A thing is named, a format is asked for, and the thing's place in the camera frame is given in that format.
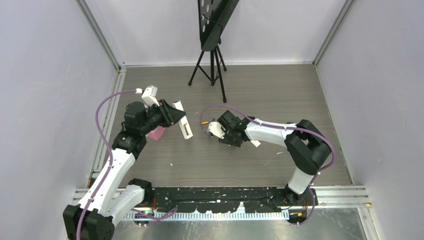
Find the white remote control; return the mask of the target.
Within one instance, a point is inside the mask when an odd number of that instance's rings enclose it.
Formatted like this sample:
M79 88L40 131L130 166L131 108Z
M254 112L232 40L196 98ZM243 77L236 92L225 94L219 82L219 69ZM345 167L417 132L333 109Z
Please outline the white remote control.
M181 103L181 101L175 101L172 103L172 106L180 111L184 111L183 105ZM191 137L193 137L193 132L191 130L190 124L188 122L188 119L186 116L182 117L179 121L178 121L178 125L181 129L182 135L183 137L188 140Z

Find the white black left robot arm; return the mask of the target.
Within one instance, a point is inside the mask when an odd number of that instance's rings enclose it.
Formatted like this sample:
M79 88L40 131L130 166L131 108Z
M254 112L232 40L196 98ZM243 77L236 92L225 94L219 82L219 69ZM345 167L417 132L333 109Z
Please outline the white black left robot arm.
M152 184L132 179L118 196L115 193L128 170L147 144L147 135L158 127L186 124L180 101L164 99L151 106L136 101L126 106L121 131L109 146L108 163L78 204L67 205L63 220L70 240L110 240L115 228L136 205L148 207L154 199Z

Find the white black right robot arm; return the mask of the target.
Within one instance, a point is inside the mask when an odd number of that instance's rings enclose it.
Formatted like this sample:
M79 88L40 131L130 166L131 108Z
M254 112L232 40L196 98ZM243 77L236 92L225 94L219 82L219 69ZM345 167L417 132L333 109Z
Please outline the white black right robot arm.
M225 111L208 124L207 131L220 143L240 147L244 142L259 145L267 142L287 149L296 168L284 187L283 199L290 205L299 205L306 197L319 172L326 168L325 161L336 158L333 145L309 121L275 123L245 116L243 119Z

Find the white remote battery cover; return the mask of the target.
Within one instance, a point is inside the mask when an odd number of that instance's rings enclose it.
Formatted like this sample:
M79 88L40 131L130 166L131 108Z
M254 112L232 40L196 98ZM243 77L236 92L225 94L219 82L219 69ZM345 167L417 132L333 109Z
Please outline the white remote battery cover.
M261 143L258 140L251 140L250 141L256 148L261 145Z

